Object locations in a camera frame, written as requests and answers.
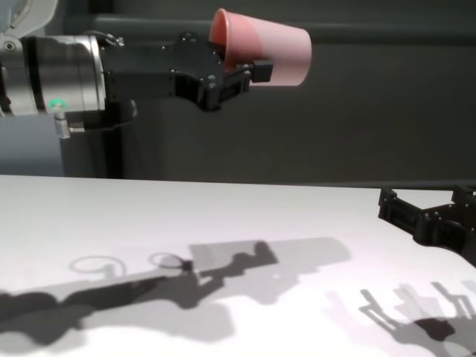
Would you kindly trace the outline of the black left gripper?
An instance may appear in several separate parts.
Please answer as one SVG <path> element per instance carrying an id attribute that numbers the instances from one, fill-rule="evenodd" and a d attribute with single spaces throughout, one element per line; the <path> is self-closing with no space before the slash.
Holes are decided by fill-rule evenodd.
<path id="1" fill-rule="evenodd" d="M 165 45 L 123 45 L 100 52 L 110 103 L 180 97 L 205 111 L 249 92 L 251 84 L 269 83 L 272 60 L 236 65 L 226 72 L 221 51 L 192 33 Z"/>

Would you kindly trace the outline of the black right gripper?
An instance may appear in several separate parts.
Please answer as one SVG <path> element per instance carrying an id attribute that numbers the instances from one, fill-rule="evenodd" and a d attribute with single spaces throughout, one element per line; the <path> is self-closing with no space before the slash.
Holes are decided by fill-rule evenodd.
<path id="1" fill-rule="evenodd" d="M 456 186 L 449 205 L 423 212 L 382 188 L 378 217 L 410 234 L 417 244 L 446 249 L 475 266 L 475 190 L 470 187 Z"/>

